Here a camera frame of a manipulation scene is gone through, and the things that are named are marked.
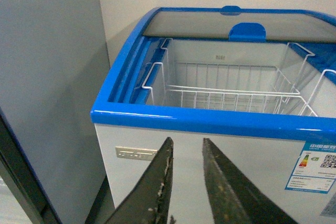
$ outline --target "gray refrigerator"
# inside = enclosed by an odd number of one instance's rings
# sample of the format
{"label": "gray refrigerator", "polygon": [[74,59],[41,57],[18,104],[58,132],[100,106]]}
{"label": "gray refrigerator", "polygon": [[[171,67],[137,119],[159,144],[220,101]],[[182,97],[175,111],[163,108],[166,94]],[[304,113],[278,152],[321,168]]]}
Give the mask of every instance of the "gray refrigerator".
{"label": "gray refrigerator", "polygon": [[99,0],[1,0],[0,10],[2,126],[55,221],[84,223],[106,176],[89,116],[109,70]]}

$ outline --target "blue lid handle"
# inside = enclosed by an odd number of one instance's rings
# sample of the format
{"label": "blue lid handle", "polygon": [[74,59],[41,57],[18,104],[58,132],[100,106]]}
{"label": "blue lid handle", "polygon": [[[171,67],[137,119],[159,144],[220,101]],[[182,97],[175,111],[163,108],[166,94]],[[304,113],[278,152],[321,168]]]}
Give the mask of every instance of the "blue lid handle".
{"label": "blue lid handle", "polygon": [[227,5],[220,9],[220,13],[226,16],[237,16],[241,14],[242,9],[236,5]]}
{"label": "blue lid handle", "polygon": [[266,30],[259,23],[239,23],[229,32],[229,41],[265,42]]}

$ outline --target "qr code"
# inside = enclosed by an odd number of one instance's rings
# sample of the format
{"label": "qr code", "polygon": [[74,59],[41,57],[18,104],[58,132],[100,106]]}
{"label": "qr code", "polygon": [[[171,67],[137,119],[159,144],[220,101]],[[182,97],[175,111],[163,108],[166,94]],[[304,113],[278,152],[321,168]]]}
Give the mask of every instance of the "qr code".
{"label": "qr code", "polygon": [[327,155],[320,167],[336,168],[336,155]]}

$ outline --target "energy efficiency label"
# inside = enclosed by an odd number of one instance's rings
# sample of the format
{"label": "energy efficiency label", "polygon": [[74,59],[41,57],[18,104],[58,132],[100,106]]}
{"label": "energy efficiency label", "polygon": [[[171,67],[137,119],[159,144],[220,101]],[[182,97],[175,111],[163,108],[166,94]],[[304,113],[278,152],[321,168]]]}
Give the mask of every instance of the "energy efficiency label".
{"label": "energy efficiency label", "polygon": [[327,194],[336,179],[336,145],[306,143],[286,190]]}

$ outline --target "wire rack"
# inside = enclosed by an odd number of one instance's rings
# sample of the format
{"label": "wire rack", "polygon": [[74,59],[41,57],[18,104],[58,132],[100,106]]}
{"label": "wire rack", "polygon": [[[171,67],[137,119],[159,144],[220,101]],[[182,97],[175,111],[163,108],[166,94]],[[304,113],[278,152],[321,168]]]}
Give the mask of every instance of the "wire rack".
{"label": "wire rack", "polygon": [[[325,70],[306,101],[296,88],[296,83],[301,78],[307,58],[315,54],[300,44],[293,44],[307,52],[293,83],[275,66],[176,62],[169,56],[168,48],[161,46],[165,50],[164,59],[152,65],[142,88],[150,90],[150,103],[154,105],[318,116],[309,102],[316,95],[324,74],[336,71]],[[156,65],[161,68],[158,73],[161,80],[156,86],[147,86]]]}

